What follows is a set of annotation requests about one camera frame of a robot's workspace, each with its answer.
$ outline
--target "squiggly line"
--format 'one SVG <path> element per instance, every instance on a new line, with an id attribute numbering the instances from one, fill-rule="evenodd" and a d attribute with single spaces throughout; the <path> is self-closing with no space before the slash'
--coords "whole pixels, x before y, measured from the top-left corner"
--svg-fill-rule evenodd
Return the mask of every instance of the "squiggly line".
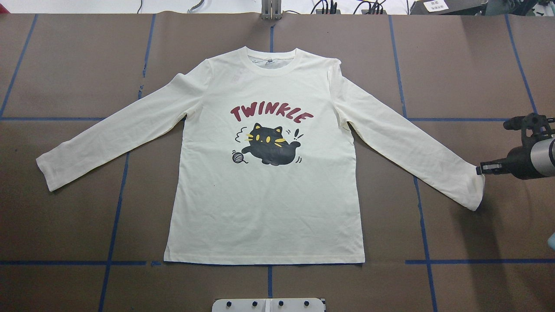
<path id="1" fill-rule="evenodd" d="M 235 137 L 235 140 L 239 143 L 241 143 L 241 141 L 237 140 L 239 138 L 239 133 L 243 132 L 243 129 L 245 129 L 246 127 L 242 127 L 241 131 L 237 132 L 237 136 Z"/>

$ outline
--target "white bracket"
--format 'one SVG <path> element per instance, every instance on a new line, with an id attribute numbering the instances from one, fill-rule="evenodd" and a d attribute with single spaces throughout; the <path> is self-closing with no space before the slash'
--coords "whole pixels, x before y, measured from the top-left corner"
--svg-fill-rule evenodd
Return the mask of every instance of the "white bracket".
<path id="1" fill-rule="evenodd" d="M 281 0 L 262 0 L 262 19 L 281 19 Z"/>
<path id="2" fill-rule="evenodd" d="M 325 312 L 326 300 L 318 298 L 218 299 L 212 312 Z"/>

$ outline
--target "metal bracket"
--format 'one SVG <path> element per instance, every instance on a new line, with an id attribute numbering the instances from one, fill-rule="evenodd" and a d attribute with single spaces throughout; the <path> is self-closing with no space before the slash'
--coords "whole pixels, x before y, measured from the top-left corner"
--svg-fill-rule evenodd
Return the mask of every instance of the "metal bracket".
<path id="1" fill-rule="evenodd" d="M 262 0 L 262 19 L 281 19 L 281 0 Z"/>

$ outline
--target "light blue object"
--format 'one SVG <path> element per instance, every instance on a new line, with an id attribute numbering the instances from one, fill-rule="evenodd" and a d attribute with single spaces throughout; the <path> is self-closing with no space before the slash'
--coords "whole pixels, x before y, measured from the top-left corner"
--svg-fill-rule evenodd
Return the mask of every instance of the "light blue object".
<path id="1" fill-rule="evenodd" d="M 553 235 L 551 235 L 551 237 L 547 240 L 547 244 L 551 247 L 551 249 L 555 250 L 555 233 L 553 233 Z"/>

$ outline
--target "shirt sleeve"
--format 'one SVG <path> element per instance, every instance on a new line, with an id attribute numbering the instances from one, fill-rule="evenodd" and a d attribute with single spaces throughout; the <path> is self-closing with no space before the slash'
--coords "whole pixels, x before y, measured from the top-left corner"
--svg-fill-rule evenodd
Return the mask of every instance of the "shirt sleeve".
<path id="1" fill-rule="evenodd" d="M 378 153 L 464 207 L 476 210 L 485 182 L 483 175 L 476 175 L 476 167 L 343 77 L 340 64 L 334 60 L 328 71 L 340 125 L 348 128 L 350 123 Z"/>
<path id="2" fill-rule="evenodd" d="M 100 121 L 37 158 L 52 192 L 92 169 L 170 131 L 197 110 L 211 80 L 208 60 L 188 74 Z"/>

